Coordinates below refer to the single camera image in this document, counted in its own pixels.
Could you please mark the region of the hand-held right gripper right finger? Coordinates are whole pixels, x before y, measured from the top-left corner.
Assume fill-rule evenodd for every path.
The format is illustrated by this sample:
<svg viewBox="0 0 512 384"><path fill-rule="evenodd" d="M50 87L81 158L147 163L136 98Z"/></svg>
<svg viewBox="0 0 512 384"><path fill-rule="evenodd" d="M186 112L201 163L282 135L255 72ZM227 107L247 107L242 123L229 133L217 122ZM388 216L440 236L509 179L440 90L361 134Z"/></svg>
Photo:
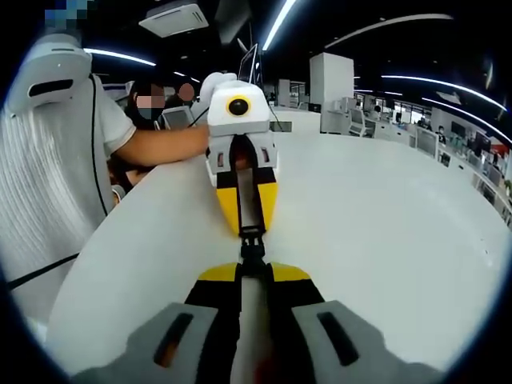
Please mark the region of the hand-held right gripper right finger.
<svg viewBox="0 0 512 384"><path fill-rule="evenodd" d="M338 300L327 301L304 270L266 266L270 332L293 383L438 383L442 373L406 362L382 332Z"/></svg>

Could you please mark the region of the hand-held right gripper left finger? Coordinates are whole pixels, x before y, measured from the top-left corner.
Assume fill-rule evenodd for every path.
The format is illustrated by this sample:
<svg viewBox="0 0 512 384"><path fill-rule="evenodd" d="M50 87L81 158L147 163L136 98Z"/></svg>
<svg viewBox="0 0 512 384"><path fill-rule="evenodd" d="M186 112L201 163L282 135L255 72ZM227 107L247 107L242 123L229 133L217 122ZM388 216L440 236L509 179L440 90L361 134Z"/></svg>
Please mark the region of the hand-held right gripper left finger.
<svg viewBox="0 0 512 384"><path fill-rule="evenodd" d="M228 383L240 336L242 266L201 273L184 302L173 302L127 340L112 363L76 383Z"/></svg>

